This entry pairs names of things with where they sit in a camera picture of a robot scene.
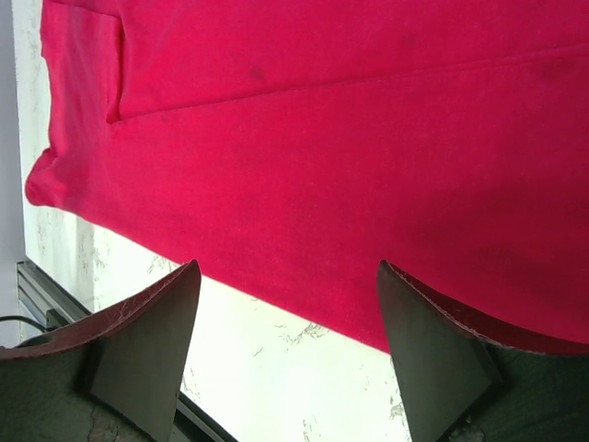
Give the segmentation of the red t shirt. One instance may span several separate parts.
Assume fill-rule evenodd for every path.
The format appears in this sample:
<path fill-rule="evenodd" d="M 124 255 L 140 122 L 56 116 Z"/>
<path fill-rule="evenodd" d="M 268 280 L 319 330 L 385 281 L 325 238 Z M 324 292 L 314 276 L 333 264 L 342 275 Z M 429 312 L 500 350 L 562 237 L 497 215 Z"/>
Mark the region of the red t shirt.
<path fill-rule="evenodd" d="M 31 204 L 377 349 L 389 262 L 588 349 L 584 1 L 46 1 Z"/>

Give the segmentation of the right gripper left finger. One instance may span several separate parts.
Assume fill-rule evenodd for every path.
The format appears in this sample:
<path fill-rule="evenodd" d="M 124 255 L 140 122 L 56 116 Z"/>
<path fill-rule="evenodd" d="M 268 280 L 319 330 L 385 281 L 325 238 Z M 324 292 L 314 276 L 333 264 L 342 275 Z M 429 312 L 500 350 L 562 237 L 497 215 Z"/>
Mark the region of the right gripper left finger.
<path fill-rule="evenodd" d="M 2 349 L 2 440 L 169 440 L 201 280 L 191 261 L 135 296 Z"/>

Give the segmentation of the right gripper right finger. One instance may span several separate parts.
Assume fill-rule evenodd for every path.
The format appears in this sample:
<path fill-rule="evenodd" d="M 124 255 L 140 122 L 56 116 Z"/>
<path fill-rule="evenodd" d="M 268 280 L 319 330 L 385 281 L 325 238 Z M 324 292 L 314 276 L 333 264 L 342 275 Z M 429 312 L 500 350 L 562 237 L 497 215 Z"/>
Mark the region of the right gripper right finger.
<path fill-rule="evenodd" d="M 587 440 L 587 345 L 498 320 L 386 261 L 376 283 L 412 440 Z"/>

